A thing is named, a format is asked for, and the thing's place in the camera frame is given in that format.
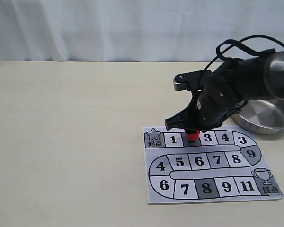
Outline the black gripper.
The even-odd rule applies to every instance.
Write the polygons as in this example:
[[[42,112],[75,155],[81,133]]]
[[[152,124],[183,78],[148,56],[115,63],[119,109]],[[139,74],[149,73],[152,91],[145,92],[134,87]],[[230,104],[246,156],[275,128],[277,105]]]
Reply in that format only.
[[[220,73],[208,76],[203,87],[192,95],[186,110],[165,119],[166,130],[185,129],[187,135],[196,134],[196,130],[206,132],[221,127],[248,103],[235,94],[230,81]]]

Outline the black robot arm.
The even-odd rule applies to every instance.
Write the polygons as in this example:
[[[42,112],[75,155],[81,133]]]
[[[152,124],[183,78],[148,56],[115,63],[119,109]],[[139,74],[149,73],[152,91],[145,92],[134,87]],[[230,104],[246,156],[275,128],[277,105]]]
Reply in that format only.
[[[250,100],[284,100],[284,51],[270,49],[250,59],[225,60],[214,71],[178,74],[174,90],[188,90],[192,98],[165,120],[167,130],[193,134],[219,128]]]

